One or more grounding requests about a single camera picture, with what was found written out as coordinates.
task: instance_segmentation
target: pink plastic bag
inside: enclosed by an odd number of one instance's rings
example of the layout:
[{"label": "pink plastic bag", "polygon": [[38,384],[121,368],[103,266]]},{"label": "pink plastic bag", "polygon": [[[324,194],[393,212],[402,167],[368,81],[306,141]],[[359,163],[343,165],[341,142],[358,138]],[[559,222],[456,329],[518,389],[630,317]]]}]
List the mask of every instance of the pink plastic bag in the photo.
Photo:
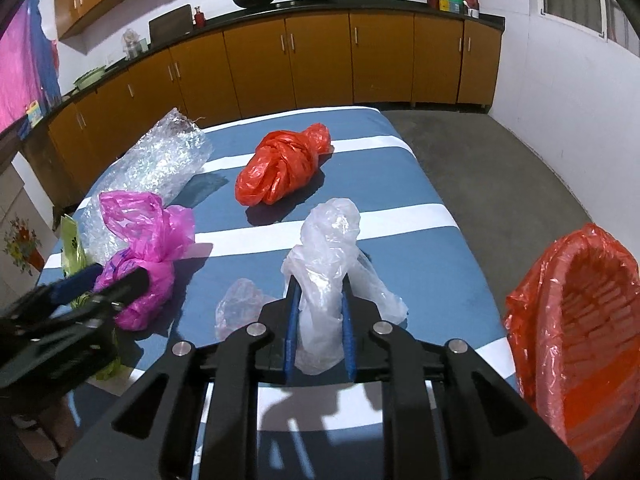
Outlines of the pink plastic bag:
[{"label": "pink plastic bag", "polygon": [[160,312],[174,288],[174,260],[194,242],[191,209],[171,205],[149,192],[100,193],[104,224],[129,247],[115,253],[104,266],[94,290],[101,290],[136,267],[149,273],[148,292],[115,317],[124,330],[144,330]]}]

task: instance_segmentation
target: gray concrete floor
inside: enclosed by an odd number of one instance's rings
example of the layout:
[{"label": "gray concrete floor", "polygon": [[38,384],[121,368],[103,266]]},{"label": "gray concrete floor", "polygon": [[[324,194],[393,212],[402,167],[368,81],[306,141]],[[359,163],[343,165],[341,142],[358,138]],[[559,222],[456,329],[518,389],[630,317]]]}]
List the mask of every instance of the gray concrete floor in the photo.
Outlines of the gray concrete floor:
[{"label": "gray concrete floor", "polygon": [[384,112],[456,219],[500,313],[553,241],[590,219],[555,174],[491,117]]}]

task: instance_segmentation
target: red bottle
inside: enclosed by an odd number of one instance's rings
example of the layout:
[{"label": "red bottle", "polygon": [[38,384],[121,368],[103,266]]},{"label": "red bottle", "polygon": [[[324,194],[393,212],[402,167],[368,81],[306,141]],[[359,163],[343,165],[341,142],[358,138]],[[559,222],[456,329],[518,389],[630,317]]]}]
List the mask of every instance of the red bottle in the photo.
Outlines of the red bottle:
[{"label": "red bottle", "polygon": [[204,13],[200,11],[200,7],[196,7],[196,13],[193,17],[196,20],[196,28],[204,27]]}]

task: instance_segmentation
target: black countertop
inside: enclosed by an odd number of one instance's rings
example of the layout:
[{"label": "black countertop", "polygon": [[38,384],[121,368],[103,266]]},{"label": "black countertop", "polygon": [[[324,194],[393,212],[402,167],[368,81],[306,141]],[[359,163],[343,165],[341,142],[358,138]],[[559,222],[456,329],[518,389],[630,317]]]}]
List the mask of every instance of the black countertop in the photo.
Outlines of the black countertop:
[{"label": "black countertop", "polygon": [[135,59],[120,60],[117,63],[114,63],[114,65],[109,67],[107,73],[102,76],[100,80],[71,95],[68,100],[61,102],[58,106],[53,108],[42,121],[50,120],[67,104],[78,101],[85,95],[94,92],[101,84],[121,74],[129,66],[177,43],[193,39],[201,34],[215,32],[216,30],[224,30],[225,28],[238,25],[239,23],[258,20],[260,18],[270,18],[280,14],[309,12],[313,10],[397,10],[401,12],[416,12],[419,14],[428,14],[430,16],[440,16],[450,20],[469,20],[479,22],[483,25],[487,25],[488,27],[500,30],[501,32],[504,32],[505,27],[505,19],[503,16],[480,13],[479,19],[470,18],[468,16],[463,16],[462,14],[433,9],[426,3],[416,2],[413,0],[290,0],[270,4],[259,9],[236,10],[235,12],[229,12],[228,14],[222,14],[221,16],[215,16],[214,18],[206,20],[203,28],[194,28],[189,34],[179,36],[178,38],[174,38],[171,41],[161,44],[152,44],[147,52]]}]

